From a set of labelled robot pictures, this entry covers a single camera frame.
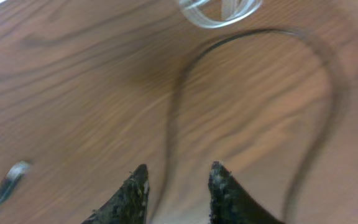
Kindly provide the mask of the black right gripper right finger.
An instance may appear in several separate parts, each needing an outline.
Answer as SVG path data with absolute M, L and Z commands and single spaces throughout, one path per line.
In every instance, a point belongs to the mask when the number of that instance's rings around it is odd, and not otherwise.
M 211 224 L 283 224 L 257 203 L 222 163 L 209 172 Z

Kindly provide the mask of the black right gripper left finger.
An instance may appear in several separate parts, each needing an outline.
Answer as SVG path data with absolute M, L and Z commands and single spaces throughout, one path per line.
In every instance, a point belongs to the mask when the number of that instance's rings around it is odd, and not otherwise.
M 149 190 L 147 166 L 141 164 L 116 193 L 81 224 L 144 224 Z

